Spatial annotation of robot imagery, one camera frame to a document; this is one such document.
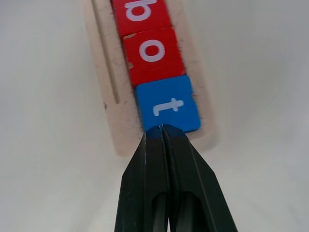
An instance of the letter block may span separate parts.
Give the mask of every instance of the letter block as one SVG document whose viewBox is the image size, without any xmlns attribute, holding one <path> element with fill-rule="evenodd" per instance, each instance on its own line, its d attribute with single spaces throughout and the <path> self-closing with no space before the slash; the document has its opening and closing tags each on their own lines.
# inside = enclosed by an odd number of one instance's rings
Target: letter block
<svg viewBox="0 0 309 232">
<path fill-rule="evenodd" d="M 123 41 L 134 87 L 185 74 L 173 28 L 140 32 Z"/>
<path fill-rule="evenodd" d="M 188 76 L 142 84 L 136 93 L 145 131 L 162 124 L 171 124 L 184 132 L 200 127 Z"/>
<path fill-rule="evenodd" d="M 171 26 L 164 0 L 112 0 L 121 37 Z"/>
</svg>

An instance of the white backdrop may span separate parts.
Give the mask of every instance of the white backdrop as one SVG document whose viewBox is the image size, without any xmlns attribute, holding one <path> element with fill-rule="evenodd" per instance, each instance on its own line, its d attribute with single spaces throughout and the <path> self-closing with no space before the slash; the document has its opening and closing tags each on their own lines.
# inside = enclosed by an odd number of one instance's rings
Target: white backdrop
<svg viewBox="0 0 309 232">
<path fill-rule="evenodd" d="M 113 231 L 113 153 L 78 0 L 0 1 L 0 231 Z M 240 232 L 309 223 L 309 2 L 191 0 Z"/>
</svg>

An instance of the letter b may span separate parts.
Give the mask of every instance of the letter b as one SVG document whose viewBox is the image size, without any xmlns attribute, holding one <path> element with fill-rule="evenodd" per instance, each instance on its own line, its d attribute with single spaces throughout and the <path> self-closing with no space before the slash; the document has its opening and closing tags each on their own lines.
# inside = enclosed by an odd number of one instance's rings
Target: letter b
<svg viewBox="0 0 309 232">
<path fill-rule="evenodd" d="M 127 18 L 134 22 L 143 21 L 149 18 L 151 15 L 151 9 L 148 5 L 154 4 L 156 2 L 157 0 L 140 0 L 140 1 L 133 1 L 133 2 L 126 3 L 125 7 L 127 8 L 126 10 Z M 134 15 L 132 11 L 135 7 L 144 8 L 144 13 L 141 15 Z"/>
</svg>

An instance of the white letter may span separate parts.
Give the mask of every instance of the white letter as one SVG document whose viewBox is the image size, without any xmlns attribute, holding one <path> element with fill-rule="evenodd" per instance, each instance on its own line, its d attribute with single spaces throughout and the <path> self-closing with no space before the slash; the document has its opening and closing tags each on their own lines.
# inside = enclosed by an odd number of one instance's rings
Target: white letter
<svg viewBox="0 0 309 232">
<path fill-rule="evenodd" d="M 158 117 L 160 115 L 160 111 L 173 109 L 174 112 L 178 111 L 178 107 L 181 107 L 184 105 L 184 102 L 181 100 L 176 100 L 175 98 L 172 98 L 170 102 L 155 105 L 153 107 L 153 113 L 154 116 Z"/>
<path fill-rule="evenodd" d="M 146 54 L 146 48 L 149 46 L 156 46 L 159 51 L 154 56 Z M 165 55 L 165 47 L 159 40 L 147 40 L 140 45 L 140 57 L 147 62 L 156 62 L 162 59 Z"/>
<path fill-rule="evenodd" d="M 149 18 L 149 16 L 151 15 L 151 9 L 148 5 L 154 4 L 156 3 L 156 1 L 157 0 L 140 0 L 140 1 L 133 1 L 133 2 L 126 3 L 125 7 L 127 8 L 127 11 L 126 11 L 127 18 L 134 22 L 143 21 Z M 138 7 L 138 6 L 144 8 L 144 13 L 141 15 L 134 15 L 132 11 L 135 7 Z"/>
</svg>

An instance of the letter o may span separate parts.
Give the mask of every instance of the letter o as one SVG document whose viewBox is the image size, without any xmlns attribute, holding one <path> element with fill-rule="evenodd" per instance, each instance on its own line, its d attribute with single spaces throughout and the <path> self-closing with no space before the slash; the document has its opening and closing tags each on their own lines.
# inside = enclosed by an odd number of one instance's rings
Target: letter o
<svg viewBox="0 0 309 232">
<path fill-rule="evenodd" d="M 156 46 L 159 51 L 154 56 L 146 54 L 146 49 L 149 46 Z M 140 45 L 140 57 L 147 62 L 156 62 L 161 60 L 165 55 L 165 47 L 159 40 L 147 40 Z"/>
</svg>

